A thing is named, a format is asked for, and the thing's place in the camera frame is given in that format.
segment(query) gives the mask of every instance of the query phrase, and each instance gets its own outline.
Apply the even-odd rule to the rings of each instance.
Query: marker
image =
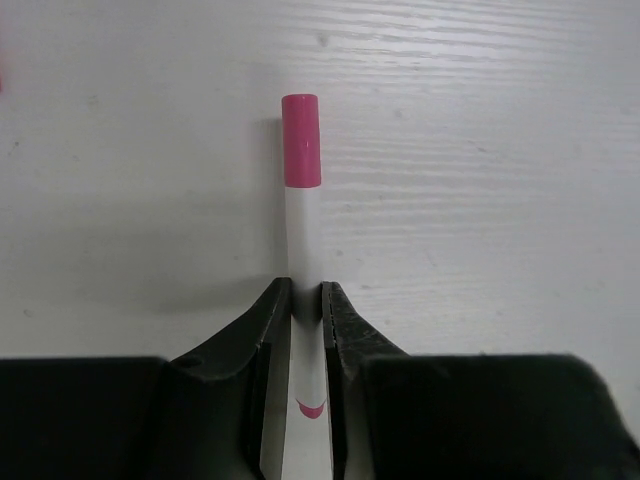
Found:
[[[282,99],[282,137],[289,276],[293,282],[291,351],[300,411],[318,418],[327,398],[322,337],[320,127],[318,97]]]

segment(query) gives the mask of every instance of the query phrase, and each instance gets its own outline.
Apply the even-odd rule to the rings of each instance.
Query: pink tip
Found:
[[[282,143],[285,185],[318,187],[322,182],[318,97],[303,93],[282,98]]]
[[[322,405],[320,405],[317,408],[307,407],[306,405],[301,404],[298,400],[296,400],[296,402],[298,402],[298,405],[300,406],[300,411],[302,412],[302,414],[305,417],[310,418],[312,420],[315,420],[316,418],[318,418],[320,415],[322,415],[322,412],[324,411],[324,402],[322,403]]]

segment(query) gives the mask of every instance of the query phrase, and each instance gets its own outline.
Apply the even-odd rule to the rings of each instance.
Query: white table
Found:
[[[363,316],[581,355],[638,435],[638,45],[637,0],[5,0],[0,355],[172,357],[248,307],[286,273],[275,119],[308,91]],[[327,478],[312,431],[290,478]]]

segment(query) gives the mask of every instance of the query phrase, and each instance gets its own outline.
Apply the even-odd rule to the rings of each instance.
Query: pink and white marker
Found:
[[[327,398],[322,336],[318,97],[282,99],[289,275],[293,281],[292,374],[300,411],[318,418]]]

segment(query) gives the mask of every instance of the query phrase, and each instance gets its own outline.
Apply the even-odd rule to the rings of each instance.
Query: whiteboard marker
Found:
[[[293,283],[293,386],[300,411],[318,418],[326,400],[326,376],[321,306],[320,127],[315,95],[282,99],[282,137],[287,255]]]

